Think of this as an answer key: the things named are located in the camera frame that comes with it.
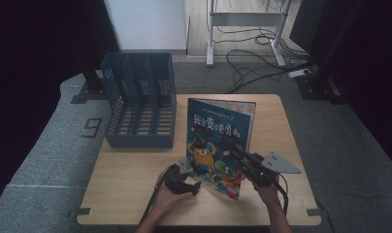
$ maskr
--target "robotic arm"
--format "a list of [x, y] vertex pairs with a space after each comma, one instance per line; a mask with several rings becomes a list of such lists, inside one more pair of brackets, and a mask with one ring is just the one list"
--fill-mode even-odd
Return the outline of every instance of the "robotic arm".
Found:
[[284, 204], [283, 211], [287, 213], [289, 198], [285, 191], [278, 183], [278, 175], [284, 173], [300, 173], [301, 171], [282, 158], [275, 152], [263, 157], [258, 153], [241, 152], [229, 150], [225, 152], [239, 163], [245, 175], [259, 186], [269, 186], [273, 184], [282, 194]]
[[153, 194], [150, 197], [150, 200], [148, 201], [147, 208], [142, 215], [142, 219], [139, 222], [139, 224], [144, 221], [145, 217], [147, 216], [147, 213], [149, 212], [154, 198], [156, 198], [156, 195], [159, 191], [160, 186], [165, 183], [166, 187], [169, 188], [173, 193], [179, 195], [185, 192], [191, 192], [193, 196], [195, 196], [200, 188], [200, 182], [196, 184], [189, 184], [185, 183], [184, 181], [187, 179], [189, 176], [188, 172], [189, 171], [183, 171], [186, 168], [182, 168], [182, 162], [180, 162], [180, 166], [176, 163], [172, 164], [169, 166], [163, 177], [160, 179], [160, 181], [156, 184], [154, 187]]

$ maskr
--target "metal stand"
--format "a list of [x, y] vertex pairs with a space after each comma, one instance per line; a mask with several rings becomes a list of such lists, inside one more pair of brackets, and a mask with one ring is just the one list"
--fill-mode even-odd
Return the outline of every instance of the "metal stand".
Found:
[[307, 100], [330, 100], [332, 103], [345, 103], [342, 95], [337, 91], [332, 78], [334, 70], [334, 57], [337, 55], [339, 46], [346, 35], [351, 23], [354, 21], [364, 0], [357, 0], [350, 14], [347, 16], [339, 32], [327, 50], [324, 60], [315, 75], [299, 77], [296, 82], [302, 93], [302, 97]]
[[105, 100], [108, 99], [106, 88], [95, 70], [89, 66], [87, 61], [79, 57], [79, 66], [82, 69], [86, 83], [83, 85], [79, 95], [75, 95], [71, 104], [85, 104], [87, 100]]
[[216, 13], [214, 11], [214, 0], [211, 0], [211, 11], [209, 13], [209, 38], [207, 51], [207, 66], [213, 66], [213, 28], [215, 26], [266, 26], [277, 27], [275, 39], [271, 42], [272, 51], [278, 62], [278, 66], [284, 67], [286, 63], [281, 56], [278, 43], [287, 13], [289, 12], [291, 0], [287, 0], [283, 5], [281, 13]]

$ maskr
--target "white wall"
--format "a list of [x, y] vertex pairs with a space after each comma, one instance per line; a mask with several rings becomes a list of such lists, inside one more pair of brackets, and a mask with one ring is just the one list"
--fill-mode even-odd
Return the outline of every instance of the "white wall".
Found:
[[185, 50], [183, 0], [105, 0], [120, 50]]

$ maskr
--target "hand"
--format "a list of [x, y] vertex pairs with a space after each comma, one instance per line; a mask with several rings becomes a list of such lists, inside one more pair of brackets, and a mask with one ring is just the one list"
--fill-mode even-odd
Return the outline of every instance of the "hand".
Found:
[[[162, 179], [167, 169], [168, 168], [166, 168], [163, 172], [160, 173], [156, 183], [158, 183], [160, 179]], [[154, 199], [153, 206], [151, 209], [158, 212], [160, 215], [163, 215], [169, 212], [179, 201], [191, 196], [193, 196], [191, 192], [175, 194], [165, 185], [165, 183], [163, 183], [159, 187], [159, 192]]]
[[247, 178], [253, 184], [254, 190], [259, 193], [260, 198], [266, 204], [266, 206], [279, 205], [280, 201], [278, 200], [278, 189], [271, 184], [270, 186], [259, 186], [257, 183], [253, 182], [251, 179]]

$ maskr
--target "floor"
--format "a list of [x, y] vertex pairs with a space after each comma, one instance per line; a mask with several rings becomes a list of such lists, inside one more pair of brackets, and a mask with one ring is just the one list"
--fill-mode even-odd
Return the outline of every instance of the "floor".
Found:
[[[251, 0], [248, 1], [247, 4], [246, 1], [242, 0], [221, 0], [215, 1], [214, 8], [215, 11], [219, 13], [279, 13], [282, 9], [282, 2], [284, 2], [284, 0]], [[300, 50], [300, 48], [289, 40], [289, 35], [297, 12], [299, 11], [300, 3], [300, 0], [291, 1], [288, 17], [281, 35], [281, 38], [287, 43], [287, 45], [296, 50]], [[206, 56], [207, 40], [209, 35], [207, 12], [210, 11], [210, 2], [186, 0], [184, 1], [184, 7], [185, 17], [188, 19], [187, 55]], [[261, 27], [262, 31], [259, 31], [258, 29], [259, 27], [215, 27], [213, 30], [213, 40], [216, 41], [216, 43], [214, 43], [214, 54], [216, 56], [224, 56], [229, 50], [249, 50], [260, 55], [273, 55], [269, 46], [262, 46], [255, 43], [254, 38], [262, 33], [266, 36], [273, 37], [273, 33], [276, 33], [277, 29], [274, 27]], [[243, 33], [229, 33], [243, 30], [251, 31]], [[261, 38], [259, 39], [259, 42], [265, 44], [268, 43], [269, 40]]]
[[[177, 93], [224, 93], [236, 79], [228, 62], [208, 68], [204, 62], [175, 60]], [[241, 72], [258, 69], [258, 74], [245, 77], [246, 82], [278, 70], [259, 61], [234, 65]], [[79, 225], [75, 218], [110, 117], [106, 100], [71, 104], [83, 84], [83, 76], [77, 75], [60, 86], [56, 111], [0, 198], [0, 232], [119, 232], [116, 226]], [[287, 74], [260, 79], [238, 92], [281, 98], [322, 214], [320, 225], [293, 226], [295, 232], [392, 232], [392, 162], [347, 105], [303, 100]], [[86, 127], [97, 118], [102, 119], [97, 132]], [[160, 228], [158, 232], [201, 230], [266, 232], [229, 227]]]

